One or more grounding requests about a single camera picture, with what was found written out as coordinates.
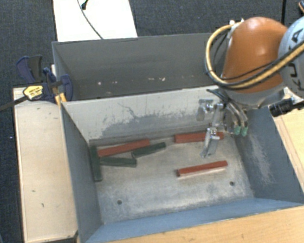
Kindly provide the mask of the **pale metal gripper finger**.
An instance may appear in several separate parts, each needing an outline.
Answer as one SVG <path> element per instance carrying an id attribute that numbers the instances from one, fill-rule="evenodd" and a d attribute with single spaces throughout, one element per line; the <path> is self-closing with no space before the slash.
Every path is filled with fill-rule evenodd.
<path id="1" fill-rule="evenodd" d="M 198 122 L 204 121 L 205 119 L 210 119 L 214 115 L 215 111 L 215 104 L 212 99 L 200 99 L 198 101 L 199 107 L 197 108 L 196 112 L 196 120 Z"/>
<path id="2" fill-rule="evenodd" d="M 216 153 L 218 142 L 221 138 L 217 135 L 216 128 L 210 127 L 205 134 L 204 146 L 200 156 L 204 159 Z"/>

